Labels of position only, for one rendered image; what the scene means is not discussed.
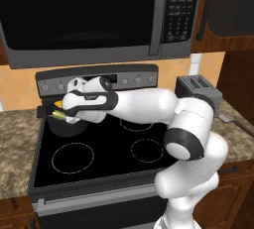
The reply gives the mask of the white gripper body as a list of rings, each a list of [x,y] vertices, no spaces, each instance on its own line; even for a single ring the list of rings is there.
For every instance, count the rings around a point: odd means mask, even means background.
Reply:
[[[66,121],[68,124],[75,124],[75,123],[77,123],[79,120],[80,120],[80,118],[79,118],[79,113],[76,113],[74,116],[66,116],[66,117],[65,117],[65,121]]]

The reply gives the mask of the black cooking pot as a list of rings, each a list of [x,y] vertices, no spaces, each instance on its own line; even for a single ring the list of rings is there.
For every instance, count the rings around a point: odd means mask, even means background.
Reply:
[[[68,124],[65,120],[58,120],[51,117],[50,110],[53,109],[64,113],[64,111],[61,108],[57,107],[55,104],[50,104],[48,106],[39,106],[37,108],[37,117],[46,120],[53,134],[59,137],[74,137],[84,132],[88,127],[88,123],[85,121],[78,121],[75,124]]]

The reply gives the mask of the black glass-top stove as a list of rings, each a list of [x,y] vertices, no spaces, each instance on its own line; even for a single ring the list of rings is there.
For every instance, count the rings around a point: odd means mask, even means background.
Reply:
[[[48,106],[64,97],[75,77],[104,76],[113,90],[131,90],[157,86],[158,72],[154,64],[87,66],[42,71],[36,82],[41,106]],[[155,83],[149,82],[151,76]],[[139,85],[134,81],[138,77]],[[63,90],[58,89],[61,83]],[[150,184],[158,171],[175,163],[163,146],[167,127],[162,123],[138,125],[107,116],[99,124],[88,123],[77,136],[59,137],[40,119],[28,187],[32,205],[40,198],[50,201]],[[156,195],[48,216],[34,212],[41,229],[153,229],[166,207],[166,200]]]

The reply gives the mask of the black and grey microwave oven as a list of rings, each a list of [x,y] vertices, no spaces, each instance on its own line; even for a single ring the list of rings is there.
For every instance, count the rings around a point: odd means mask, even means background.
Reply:
[[[0,0],[12,68],[188,57],[198,0],[165,0],[159,53],[149,55],[155,0]]]

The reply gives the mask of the brown base cupboard door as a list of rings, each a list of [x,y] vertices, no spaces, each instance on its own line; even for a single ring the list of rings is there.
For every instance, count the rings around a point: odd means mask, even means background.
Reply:
[[[253,176],[222,179],[194,210],[201,229],[230,229],[252,182]]]
[[[0,229],[41,229],[28,195],[0,200]]]

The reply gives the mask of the grey toaster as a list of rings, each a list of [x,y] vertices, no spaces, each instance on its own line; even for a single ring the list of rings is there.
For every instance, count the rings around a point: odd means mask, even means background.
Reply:
[[[204,98],[211,105],[214,116],[218,115],[222,93],[201,74],[178,76],[175,93],[179,98]]]

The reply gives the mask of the brown tall cabinet panel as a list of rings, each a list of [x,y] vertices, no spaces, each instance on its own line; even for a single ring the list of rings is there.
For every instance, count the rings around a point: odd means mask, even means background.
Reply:
[[[254,126],[254,51],[227,52],[217,88],[223,98]]]

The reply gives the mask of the brown drawer front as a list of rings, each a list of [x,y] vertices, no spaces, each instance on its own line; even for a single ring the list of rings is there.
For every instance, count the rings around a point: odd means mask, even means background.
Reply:
[[[232,166],[238,166],[239,172],[233,173],[218,173],[219,176],[219,188],[245,188],[252,184],[254,179],[254,161],[242,161],[226,163],[220,169],[227,170]]]

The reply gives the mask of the brown wall cupboard door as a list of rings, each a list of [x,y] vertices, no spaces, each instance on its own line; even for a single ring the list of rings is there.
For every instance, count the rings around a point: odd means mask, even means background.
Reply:
[[[211,0],[202,41],[196,39],[205,0],[198,0],[191,51],[254,50],[254,0]]]

